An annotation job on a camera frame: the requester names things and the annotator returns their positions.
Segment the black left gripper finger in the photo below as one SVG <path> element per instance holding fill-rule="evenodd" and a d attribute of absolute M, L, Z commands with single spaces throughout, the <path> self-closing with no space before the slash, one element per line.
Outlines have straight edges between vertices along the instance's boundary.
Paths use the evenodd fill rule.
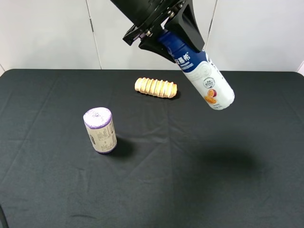
<path fill-rule="evenodd" d="M 165 29 L 174 33 L 195 52 L 201 52 L 205 42 L 197 25 L 192 0 L 180 0 L 173 7 L 174 16 L 167 20 Z"/>
<path fill-rule="evenodd" d="M 141 39 L 139 48 L 160 55 L 174 64 L 176 63 L 173 57 L 168 53 L 167 48 L 159 42 L 156 37 L 144 37 Z"/>

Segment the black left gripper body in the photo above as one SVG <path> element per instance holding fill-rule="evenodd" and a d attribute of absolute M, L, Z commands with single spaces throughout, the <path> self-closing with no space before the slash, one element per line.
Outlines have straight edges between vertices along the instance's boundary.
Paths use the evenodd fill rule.
<path fill-rule="evenodd" d="M 140 36 L 152 36 L 156 27 L 171 14 L 175 17 L 189 0 L 113 0 L 112 3 L 133 23 L 123 40 L 132 45 Z"/>

